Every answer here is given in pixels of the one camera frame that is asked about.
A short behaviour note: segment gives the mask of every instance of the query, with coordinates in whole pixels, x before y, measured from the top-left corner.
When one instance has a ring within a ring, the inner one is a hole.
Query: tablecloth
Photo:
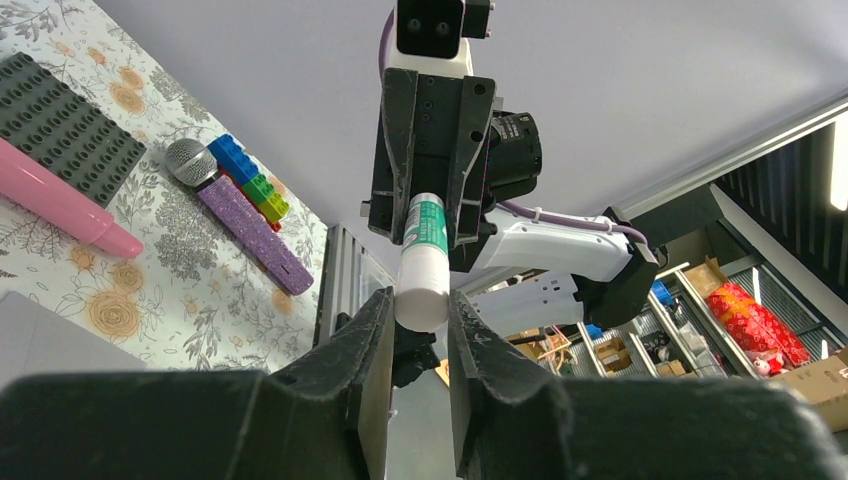
[[[0,296],[28,295],[153,369],[274,371],[309,350],[327,227],[286,191],[285,172],[257,161],[291,205],[280,235],[315,278],[299,296],[160,168],[170,142],[226,129],[93,1],[0,3],[0,58],[18,51],[148,147],[108,207],[145,251],[110,257],[0,197]]]

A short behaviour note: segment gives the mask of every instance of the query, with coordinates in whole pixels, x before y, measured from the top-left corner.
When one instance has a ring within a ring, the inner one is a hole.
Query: purple microphone
[[[286,290],[300,295],[312,286],[312,275],[233,181],[221,174],[215,157],[202,143],[190,138],[177,140],[165,152],[165,165],[177,180],[197,192]]]

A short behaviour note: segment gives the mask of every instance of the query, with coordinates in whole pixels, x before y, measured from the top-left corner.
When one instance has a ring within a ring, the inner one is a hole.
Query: green toy block
[[[272,193],[268,197],[268,200],[258,204],[256,207],[265,216],[265,219],[271,223],[279,222],[289,211],[289,204],[277,192]]]
[[[265,203],[274,193],[274,186],[268,183],[265,175],[261,173],[241,187],[242,193],[253,202],[254,205]]]

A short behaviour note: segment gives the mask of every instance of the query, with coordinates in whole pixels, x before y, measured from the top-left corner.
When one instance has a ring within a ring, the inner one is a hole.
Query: microphone head
[[[177,180],[196,187],[218,173],[218,161],[206,146],[193,138],[182,138],[165,151],[165,167]]]

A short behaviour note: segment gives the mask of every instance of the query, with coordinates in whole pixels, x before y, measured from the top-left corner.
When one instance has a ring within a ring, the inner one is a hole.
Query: gray lego baseplate
[[[104,208],[147,150],[23,52],[0,62],[0,137]]]

